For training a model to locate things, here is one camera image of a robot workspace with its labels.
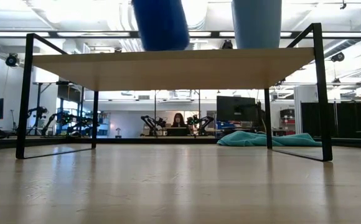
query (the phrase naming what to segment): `wooden floor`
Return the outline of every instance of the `wooden floor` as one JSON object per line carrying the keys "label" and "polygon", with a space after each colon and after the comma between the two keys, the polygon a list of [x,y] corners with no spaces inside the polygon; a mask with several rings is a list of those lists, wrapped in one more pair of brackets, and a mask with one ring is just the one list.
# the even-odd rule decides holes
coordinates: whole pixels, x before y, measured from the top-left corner
{"label": "wooden floor", "polygon": [[[29,147],[27,153],[89,145]],[[361,149],[322,163],[263,147],[0,150],[0,223],[361,223]]]}

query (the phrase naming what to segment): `teal blanket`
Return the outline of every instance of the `teal blanket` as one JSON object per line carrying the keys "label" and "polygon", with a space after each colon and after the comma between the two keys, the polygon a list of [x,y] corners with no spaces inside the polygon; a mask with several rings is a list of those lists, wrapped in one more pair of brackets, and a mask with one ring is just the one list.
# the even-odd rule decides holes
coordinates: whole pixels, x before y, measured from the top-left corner
{"label": "teal blanket", "polygon": [[[272,137],[273,146],[322,146],[309,134]],[[266,146],[266,135],[236,131],[218,141],[221,146]]]}

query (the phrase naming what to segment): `woman's long hair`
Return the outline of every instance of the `woman's long hair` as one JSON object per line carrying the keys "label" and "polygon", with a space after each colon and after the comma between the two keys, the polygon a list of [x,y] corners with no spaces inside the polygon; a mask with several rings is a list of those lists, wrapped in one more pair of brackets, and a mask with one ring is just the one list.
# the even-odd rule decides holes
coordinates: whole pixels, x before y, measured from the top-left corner
{"label": "woman's long hair", "polygon": [[181,113],[176,113],[174,116],[174,122],[172,124],[172,127],[178,127],[178,123],[176,122],[176,117],[180,118],[180,122],[179,122],[179,126],[180,127],[187,127],[187,125],[185,124],[185,120],[183,119],[183,115]]}

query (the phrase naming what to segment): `shelf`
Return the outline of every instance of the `shelf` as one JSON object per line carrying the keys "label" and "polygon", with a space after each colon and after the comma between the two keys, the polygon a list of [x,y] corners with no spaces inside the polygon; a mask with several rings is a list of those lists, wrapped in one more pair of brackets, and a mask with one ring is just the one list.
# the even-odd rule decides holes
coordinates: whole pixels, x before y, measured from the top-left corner
{"label": "shelf", "polygon": [[314,60],[312,48],[35,55],[36,67],[94,91],[269,88]]}

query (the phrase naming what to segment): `ceiling light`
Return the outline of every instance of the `ceiling light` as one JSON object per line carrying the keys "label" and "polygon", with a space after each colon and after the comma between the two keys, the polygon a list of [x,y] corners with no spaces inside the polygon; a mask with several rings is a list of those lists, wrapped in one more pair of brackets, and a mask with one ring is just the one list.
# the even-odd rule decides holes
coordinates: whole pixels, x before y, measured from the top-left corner
{"label": "ceiling light", "polygon": [[220,32],[219,36],[220,37],[234,37],[235,33],[234,32]]}
{"label": "ceiling light", "polygon": [[[323,37],[345,37],[345,38],[354,38],[361,37],[361,32],[323,32]],[[306,37],[313,37],[313,33],[308,33]]]}
{"label": "ceiling light", "polygon": [[129,37],[129,32],[58,32],[61,37]]}
{"label": "ceiling light", "polygon": [[[26,37],[28,32],[0,32],[0,37]],[[49,37],[49,33],[47,32],[36,32],[38,36],[41,37]]]}
{"label": "ceiling light", "polygon": [[280,33],[280,37],[291,37],[292,34],[292,32],[282,32]]}
{"label": "ceiling light", "polygon": [[207,44],[208,40],[190,40],[192,44]]}
{"label": "ceiling light", "polygon": [[210,37],[211,32],[189,32],[191,37]]}

